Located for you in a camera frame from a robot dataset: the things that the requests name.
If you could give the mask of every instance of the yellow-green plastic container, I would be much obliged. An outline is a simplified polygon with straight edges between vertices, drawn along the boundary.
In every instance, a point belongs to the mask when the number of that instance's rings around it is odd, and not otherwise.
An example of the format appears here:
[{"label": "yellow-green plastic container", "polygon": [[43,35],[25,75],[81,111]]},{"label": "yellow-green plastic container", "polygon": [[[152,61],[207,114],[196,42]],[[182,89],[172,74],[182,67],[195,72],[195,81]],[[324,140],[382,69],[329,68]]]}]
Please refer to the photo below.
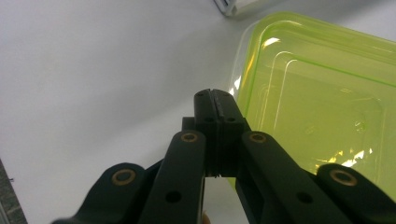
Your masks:
[{"label": "yellow-green plastic container", "polygon": [[396,43],[289,12],[252,29],[230,88],[252,130],[311,173],[344,164],[395,200]]}]

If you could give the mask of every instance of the white table surface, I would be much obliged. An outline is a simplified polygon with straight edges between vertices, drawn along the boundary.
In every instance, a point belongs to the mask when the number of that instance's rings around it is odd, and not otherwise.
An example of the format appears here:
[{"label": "white table surface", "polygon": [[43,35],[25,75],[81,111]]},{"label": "white table surface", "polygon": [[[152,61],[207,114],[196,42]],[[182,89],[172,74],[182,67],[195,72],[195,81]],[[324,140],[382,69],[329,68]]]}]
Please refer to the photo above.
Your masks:
[{"label": "white table surface", "polygon": [[[239,20],[212,0],[1,1],[0,158],[29,223],[74,215],[108,167],[160,160],[226,90],[243,31],[288,10],[396,41],[396,1],[290,0]],[[206,179],[212,223],[247,223],[222,178]]]}]

